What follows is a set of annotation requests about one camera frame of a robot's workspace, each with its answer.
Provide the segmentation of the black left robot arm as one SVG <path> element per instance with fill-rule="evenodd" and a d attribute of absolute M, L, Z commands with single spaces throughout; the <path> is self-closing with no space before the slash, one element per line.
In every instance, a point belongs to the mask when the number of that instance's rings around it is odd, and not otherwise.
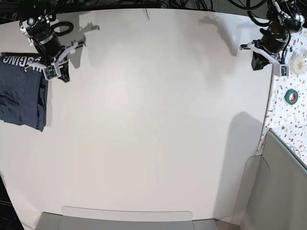
<path fill-rule="evenodd" d="M 267 5 L 268 22 L 261 23 L 252 14 L 252 10 L 263 4 Z M 260 26 L 262 38 L 254 40 L 240 49 L 252 50 L 251 66 L 253 70 L 261 70 L 268 64 L 286 64 L 287 47 L 293 33 L 303 29 L 305 18 L 296 0 L 263 0 L 255 6 L 247 1 L 246 10 L 252 22 Z"/>

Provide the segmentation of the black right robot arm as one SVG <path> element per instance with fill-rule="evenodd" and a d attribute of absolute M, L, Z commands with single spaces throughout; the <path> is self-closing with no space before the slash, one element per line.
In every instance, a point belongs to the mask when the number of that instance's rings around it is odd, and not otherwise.
<path fill-rule="evenodd" d="M 26 63 L 24 70 L 41 70 L 46 80 L 61 79 L 69 82 L 69 54 L 85 46 L 84 41 L 72 41 L 63 46 L 59 37 L 71 33 L 74 25 L 64 21 L 56 24 L 56 7 L 59 0 L 31 0 L 24 7 L 20 19 L 20 30 L 38 52 L 38 57 Z"/>

